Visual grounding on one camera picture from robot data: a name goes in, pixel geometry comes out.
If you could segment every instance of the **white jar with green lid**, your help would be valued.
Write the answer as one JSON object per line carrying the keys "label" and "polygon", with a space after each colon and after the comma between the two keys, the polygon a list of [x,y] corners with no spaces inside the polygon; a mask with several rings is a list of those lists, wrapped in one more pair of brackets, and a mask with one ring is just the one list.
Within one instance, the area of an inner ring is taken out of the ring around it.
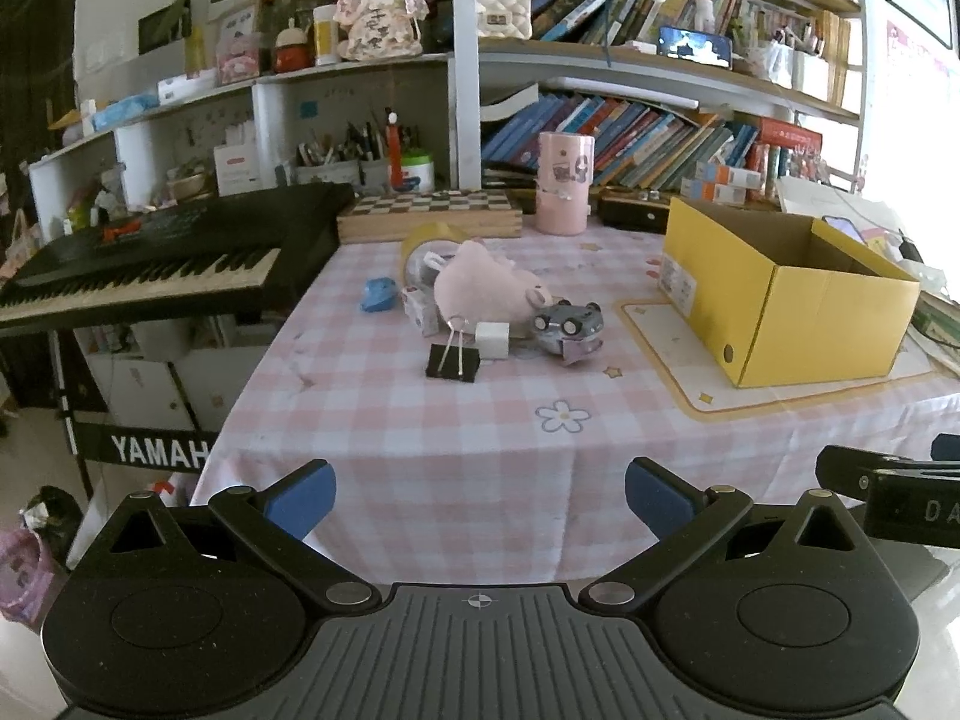
{"label": "white jar with green lid", "polygon": [[400,157],[403,178],[419,178],[421,183],[416,191],[430,193],[434,190],[433,157],[421,148],[411,148]]}

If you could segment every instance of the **tablecloth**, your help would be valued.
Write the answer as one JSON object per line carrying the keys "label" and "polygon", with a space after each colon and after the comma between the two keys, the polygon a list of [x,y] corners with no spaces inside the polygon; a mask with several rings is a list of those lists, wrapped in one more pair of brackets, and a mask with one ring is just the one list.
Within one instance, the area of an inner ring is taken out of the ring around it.
{"label": "tablecloth", "polygon": [[960,432],[960,382],[945,373],[734,418],[678,408],[614,309],[659,299],[661,247],[600,226],[491,242],[554,295],[599,303],[605,344],[565,368],[522,346],[481,365],[474,384],[424,376],[430,341],[402,309],[359,310],[368,278],[397,276],[400,245],[341,247],[227,418],[194,502],[267,487],[319,457],[334,466],[337,502],[306,542],[368,581],[574,580],[652,543],[624,499],[637,455],[699,488],[793,503],[816,485],[824,445],[928,457],[939,432]]}

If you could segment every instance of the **yellow tape roll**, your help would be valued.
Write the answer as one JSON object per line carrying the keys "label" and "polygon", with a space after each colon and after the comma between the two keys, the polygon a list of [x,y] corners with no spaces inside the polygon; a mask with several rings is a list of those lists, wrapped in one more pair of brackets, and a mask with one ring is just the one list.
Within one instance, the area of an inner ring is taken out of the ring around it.
{"label": "yellow tape roll", "polygon": [[407,263],[414,255],[414,252],[425,244],[434,241],[451,242],[452,244],[462,244],[469,240],[469,235],[454,224],[447,224],[445,221],[431,221],[421,224],[413,230],[400,244],[400,283],[405,287],[408,284],[409,274]]}

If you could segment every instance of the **pink tumbler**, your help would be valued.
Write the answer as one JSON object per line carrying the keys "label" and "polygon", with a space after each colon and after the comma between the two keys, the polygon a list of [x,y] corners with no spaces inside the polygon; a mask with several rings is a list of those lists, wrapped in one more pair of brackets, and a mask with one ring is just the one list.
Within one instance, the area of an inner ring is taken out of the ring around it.
{"label": "pink tumbler", "polygon": [[549,235],[579,235],[587,229],[593,183],[593,136],[539,134],[536,229]]}

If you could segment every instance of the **tape roll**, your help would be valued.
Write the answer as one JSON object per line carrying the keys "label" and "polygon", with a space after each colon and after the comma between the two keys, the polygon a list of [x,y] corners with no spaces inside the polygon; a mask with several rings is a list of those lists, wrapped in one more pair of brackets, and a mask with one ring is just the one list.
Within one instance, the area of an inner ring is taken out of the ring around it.
{"label": "tape roll", "polygon": [[419,286],[418,284],[411,284],[410,261],[413,259],[414,266],[418,266],[416,258],[431,250],[430,244],[448,242],[453,245],[461,245],[469,239],[469,235],[464,230],[454,224],[447,224],[445,221],[431,221],[421,224],[400,244],[400,283],[405,287]]}

